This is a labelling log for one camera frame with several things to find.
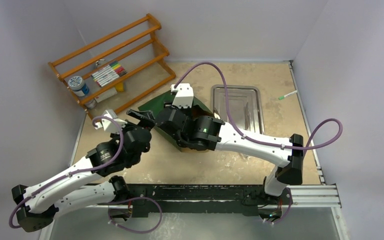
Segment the silver metal tongs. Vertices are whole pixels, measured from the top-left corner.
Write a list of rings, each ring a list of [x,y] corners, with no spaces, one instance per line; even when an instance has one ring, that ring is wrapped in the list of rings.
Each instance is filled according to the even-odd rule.
[[[244,129],[249,131],[250,130],[250,108],[249,108],[249,102],[247,102],[244,106]]]

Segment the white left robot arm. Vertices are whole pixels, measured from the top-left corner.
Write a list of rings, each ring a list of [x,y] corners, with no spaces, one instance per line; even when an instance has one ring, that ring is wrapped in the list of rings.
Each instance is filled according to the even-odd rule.
[[[79,161],[62,172],[33,186],[16,185],[11,194],[16,203],[8,225],[27,233],[41,230],[66,213],[100,204],[122,205],[132,194],[123,177],[110,174],[138,164],[141,155],[151,149],[151,129],[156,125],[152,111],[128,110],[138,123],[122,120],[112,110],[92,119],[95,129],[110,133]]]

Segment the green brown paper bag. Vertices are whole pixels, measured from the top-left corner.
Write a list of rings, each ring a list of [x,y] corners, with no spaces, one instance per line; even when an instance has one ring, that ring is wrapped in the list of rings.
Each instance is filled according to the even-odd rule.
[[[157,115],[166,107],[168,104],[171,104],[174,100],[174,95],[171,94],[171,92],[168,90],[156,97],[151,98],[144,104],[140,105],[138,107],[139,111],[152,111],[154,117],[156,118]],[[208,112],[210,115],[213,115],[213,112],[197,97],[194,97],[193,105],[198,105],[202,111]],[[179,147],[176,144],[176,141],[172,139],[168,134],[163,132],[160,128],[155,127],[155,131],[162,136],[168,143],[173,145],[179,152],[186,153],[186,152],[193,152],[194,150],[189,148],[182,148]]]

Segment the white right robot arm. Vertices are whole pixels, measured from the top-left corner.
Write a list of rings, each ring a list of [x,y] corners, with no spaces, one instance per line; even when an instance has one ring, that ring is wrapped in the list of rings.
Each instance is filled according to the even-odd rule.
[[[264,181],[260,196],[268,204],[280,198],[286,186],[303,183],[303,137],[274,137],[239,129],[209,115],[193,118],[174,107],[164,108],[156,125],[181,148],[196,151],[228,151],[256,157],[275,167]]]

